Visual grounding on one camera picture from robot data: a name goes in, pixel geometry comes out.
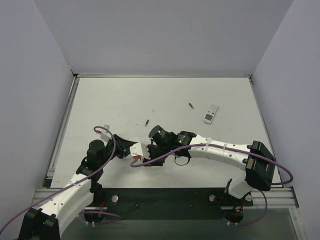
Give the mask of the long white remote control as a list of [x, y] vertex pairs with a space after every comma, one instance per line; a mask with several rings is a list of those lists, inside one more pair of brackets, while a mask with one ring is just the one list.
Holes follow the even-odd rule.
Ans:
[[136, 142], [136, 143], [141, 143], [142, 142], [142, 140], [140, 138], [138, 138], [138, 137], [135, 137], [133, 139], [133, 141]]

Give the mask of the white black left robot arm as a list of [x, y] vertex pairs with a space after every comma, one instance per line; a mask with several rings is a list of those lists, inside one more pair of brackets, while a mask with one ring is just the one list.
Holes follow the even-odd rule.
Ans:
[[66, 186], [57, 191], [39, 208], [30, 208], [24, 215], [18, 239], [59, 240], [68, 225], [88, 205], [101, 203], [102, 186], [98, 183], [102, 166], [115, 157], [123, 159], [130, 154], [135, 142], [117, 135], [107, 143], [97, 139], [89, 143], [86, 157]]

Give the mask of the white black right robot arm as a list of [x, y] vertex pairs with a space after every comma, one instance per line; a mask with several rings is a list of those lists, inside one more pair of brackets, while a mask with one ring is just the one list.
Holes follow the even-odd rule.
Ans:
[[167, 132], [159, 125], [150, 131], [148, 137], [151, 140], [147, 145], [150, 165], [155, 164], [155, 159], [163, 162], [165, 155], [170, 153], [175, 157], [208, 159], [238, 168], [241, 175], [228, 180], [226, 186], [226, 192], [237, 199], [253, 189], [269, 191], [272, 187], [276, 160], [262, 142], [231, 144], [188, 131]]

